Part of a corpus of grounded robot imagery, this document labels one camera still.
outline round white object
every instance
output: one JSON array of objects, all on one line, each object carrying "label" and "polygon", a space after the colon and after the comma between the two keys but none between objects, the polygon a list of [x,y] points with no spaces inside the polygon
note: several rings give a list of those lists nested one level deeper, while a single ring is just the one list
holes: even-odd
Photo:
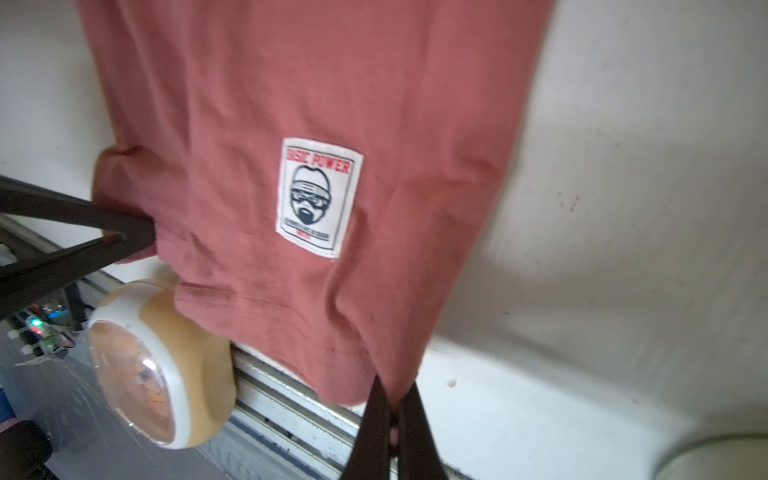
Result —
[{"label": "round white object", "polygon": [[768,436],[727,436],[684,449],[658,472],[656,480],[765,480]]},{"label": "round white object", "polygon": [[235,403],[230,343],[173,306],[173,286],[127,283],[88,322],[91,357],[110,407],[166,449],[207,441]]}]

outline white wall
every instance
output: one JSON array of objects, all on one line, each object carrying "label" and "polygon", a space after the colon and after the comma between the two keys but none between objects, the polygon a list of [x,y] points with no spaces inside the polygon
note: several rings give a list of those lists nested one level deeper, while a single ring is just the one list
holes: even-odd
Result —
[{"label": "white wall", "polygon": [[[0,173],[87,197],[111,134],[74,9],[0,5]],[[768,429],[767,22],[762,0],[558,3],[419,376],[446,461],[641,480],[684,439]]]}]

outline bearded face logo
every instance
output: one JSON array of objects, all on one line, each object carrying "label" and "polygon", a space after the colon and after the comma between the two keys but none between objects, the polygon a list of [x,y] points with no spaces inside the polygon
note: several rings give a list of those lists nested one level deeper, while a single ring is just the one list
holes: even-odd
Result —
[{"label": "bearded face logo", "polygon": [[323,218],[331,203],[328,177],[319,168],[297,168],[290,193],[291,208],[305,225],[312,225]]}]

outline black object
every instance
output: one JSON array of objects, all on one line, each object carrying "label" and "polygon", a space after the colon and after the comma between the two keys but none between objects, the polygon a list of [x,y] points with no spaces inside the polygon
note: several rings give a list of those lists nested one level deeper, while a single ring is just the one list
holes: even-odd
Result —
[{"label": "black object", "polygon": [[[394,427],[399,433],[397,446],[391,445],[389,440]],[[393,412],[377,376],[362,414],[355,446],[340,480],[388,479],[389,460],[394,456],[398,458],[400,480],[448,480],[416,384]]]},{"label": "black object", "polygon": [[25,420],[0,432],[0,478],[55,478],[43,465],[51,458],[51,443],[40,427]]},{"label": "black object", "polygon": [[154,243],[151,220],[0,176],[0,213],[105,230],[96,240],[0,266],[0,319]]},{"label": "black object", "polygon": [[[33,259],[44,253],[3,228],[0,228],[0,243],[10,249],[16,260]],[[83,323],[88,320],[85,314],[88,307],[80,297],[78,285],[70,283],[50,296],[38,299],[37,304],[30,305],[30,310],[48,323],[63,326],[72,332],[80,332],[84,328]]]}]

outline printed logo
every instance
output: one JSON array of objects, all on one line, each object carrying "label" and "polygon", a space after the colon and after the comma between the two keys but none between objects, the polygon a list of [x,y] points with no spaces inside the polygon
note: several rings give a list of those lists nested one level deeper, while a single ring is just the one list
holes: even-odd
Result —
[{"label": "printed logo", "polygon": [[283,140],[275,229],[286,240],[337,258],[349,224],[363,156],[303,138]]}]

